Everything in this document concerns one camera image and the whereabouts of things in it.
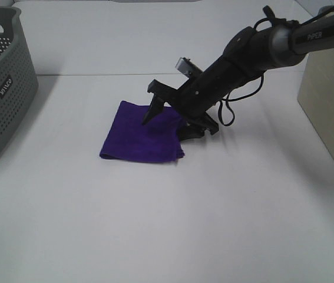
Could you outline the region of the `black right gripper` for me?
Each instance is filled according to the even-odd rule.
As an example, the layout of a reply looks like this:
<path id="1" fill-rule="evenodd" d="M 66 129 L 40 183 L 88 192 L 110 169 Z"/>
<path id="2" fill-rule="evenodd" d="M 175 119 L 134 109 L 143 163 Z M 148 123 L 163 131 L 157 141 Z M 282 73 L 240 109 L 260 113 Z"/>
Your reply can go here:
<path id="1" fill-rule="evenodd" d="M 207 110 L 236 88 L 262 77 L 264 71 L 234 64 L 223 57 L 217 59 L 197 78 L 191 78 L 178 89 L 153 80 L 147 91 L 153 94 L 142 125 L 159 115 L 168 103 L 183 118 L 176 131 L 179 141 L 200 139 L 205 131 L 215 134 L 219 125 Z"/>

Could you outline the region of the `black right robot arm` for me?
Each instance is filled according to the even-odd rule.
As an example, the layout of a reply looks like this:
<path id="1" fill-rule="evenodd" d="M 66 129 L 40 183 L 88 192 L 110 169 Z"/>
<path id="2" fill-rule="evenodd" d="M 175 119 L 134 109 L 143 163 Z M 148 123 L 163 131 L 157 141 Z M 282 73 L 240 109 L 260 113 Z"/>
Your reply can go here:
<path id="1" fill-rule="evenodd" d="M 177 132 L 180 140 L 199 139 L 206 131 L 219 130 L 207 110 L 216 103 L 229 104 L 234 89 L 258 78 L 267 70 L 297 65 L 314 51 L 334 48 L 334 6 L 325 6 L 316 17 L 299 23 L 277 18 L 269 6 L 263 8 L 263 22 L 271 26 L 257 30 L 245 27 L 226 45 L 223 53 L 204 71 L 186 58 L 176 68 L 188 79 L 178 89 L 153 80 L 147 91 L 153 99 L 142 124 L 147 124 L 168 103 L 185 121 Z"/>

